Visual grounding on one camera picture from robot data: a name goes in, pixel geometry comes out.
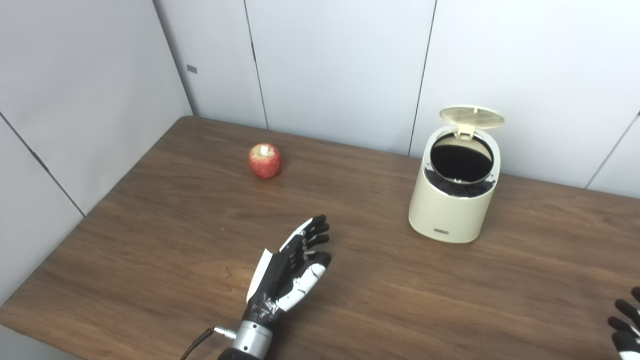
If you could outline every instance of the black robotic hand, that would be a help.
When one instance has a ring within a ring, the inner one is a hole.
[[[327,252],[310,250],[329,241],[326,216],[299,226],[276,254],[264,250],[253,273],[246,310],[237,332],[216,328],[234,342],[218,360],[262,360],[283,315],[314,287],[331,262]]]
[[[640,287],[631,290],[631,295],[640,302]],[[611,338],[622,360],[640,360],[640,312],[626,300],[616,300],[616,309],[631,319],[633,325],[612,316],[608,319],[609,326],[616,330]]]

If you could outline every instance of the cream trash can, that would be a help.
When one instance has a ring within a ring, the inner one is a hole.
[[[500,149],[479,129],[504,122],[495,111],[453,106],[440,112],[452,124],[429,137],[409,205],[409,223],[420,234],[468,243],[480,234],[500,174]]]

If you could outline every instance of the robot finger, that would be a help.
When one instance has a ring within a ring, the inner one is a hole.
[[[634,296],[634,299],[640,302],[640,287],[636,286],[635,288],[631,289],[631,295]]]
[[[300,252],[297,253],[293,258],[289,260],[291,264],[290,265],[291,271],[289,273],[291,277],[289,279],[293,278],[293,274],[297,273],[298,270],[300,270],[300,268],[302,268],[305,265],[305,263],[307,262],[307,259],[308,258],[305,255],[305,252],[302,249],[300,249]]]
[[[280,247],[280,251],[282,251],[282,249],[284,249],[284,247],[287,246],[287,244],[292,241],[293,238],[296,237],[296,235],[305,236],[309,232],[309,230],[318,227],[325,222],[326,216],[324,215],[318,215],[305,221],[302,225],[298,226],[298,228],[293,233],[291,233],[287,241],[285,241],[284,244],[282,244],[282,246]]]
[[[640,313],[633,305],[629,304],[626,300],[618,299],[616,300],[616,309],[630,318],[636,325],[636,328],[640,327]]]
[[[331,255],[329,253],[316,252],[313,254],[313,260],[299,270],[298,273],[300,275],[292,280],[291,290],[276,300],[276,305],[284,311],[294,307],[302,298],[307,296],[309,291],[320,280],[329,263],[331,263]]]
[[[627,324],[626,322],[620,320],[619,318],[616,318],[615,316],[610,316],[607,319],[607,323],[609,324],[609,326],[611,326],[614,330],[617,331],[626,331],[629,334],[633,335],[636,338],[640,338],[640,332],[638,332],[638,330]]]
[[[611,335],[613,344],[622,360],[637,360],[640,358],[640,345],[631,334],[626,331],[616,331]]]
[[[306,232],[305,237],[307,239],[311,239],[315,235],[318,235],[318,234],[321,234],[321,233],[326,233],[327,231],[329,231],[329,224],[325,222],[323,224],[320,224],[318,226],[315,226],[315,227],[312,227],[311,229],[309,229],[309,231]]]
[[[328,255],[328,253],[325,252],[321,252],[321,259],[316,260],[318,251],[313,251],[313,250],[304,250],[300,252],[300,256],[296,256],[296,259],[292,260],[292,273],[293,273],[293,277],[299,277],[302,274],[302,271],[300,271],[300,269],[302,269],[303,266],[309,267],[311,264],[317,263],[317,262],[321,262],[322,263],[322,258],[325,258],[326,255]]]
[[[296,255],[296,252],[299,249],[302,249],[305,242],[305,238],[302,235],[294,234],[292,238],[287,240],[284,245],[280,248],[280,252],[282,254],[287,254],[290,258]]]
[[[307,249],[311,249],[316,245],[324,244],[328,241],[329,241],[329,235],[326,235],[326,234],[315,235],[311,239],[307,240]]]

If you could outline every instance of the cable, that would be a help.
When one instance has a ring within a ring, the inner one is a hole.
[[[208,328],[207,330],[205,330],[202,335],[200,335],[192,344],[191,346],[187,349],[187,351],[184,352],[184,355],[180,358],[180,360],[185,360],[187,358],[187,356],[189,356],[189,354],[193,351],[193,349],[195,349],[198,345],[200,345],[201,342],[205,341],[209,336],[211,336],[211,334],[213,334],[214,329],[213,328]]]

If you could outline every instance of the apple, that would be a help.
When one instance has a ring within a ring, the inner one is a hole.
[[[249,166],[258,177],[269,179],[278,175],[281,165],[280,152],[270,143],[259,143],[249,150]]]

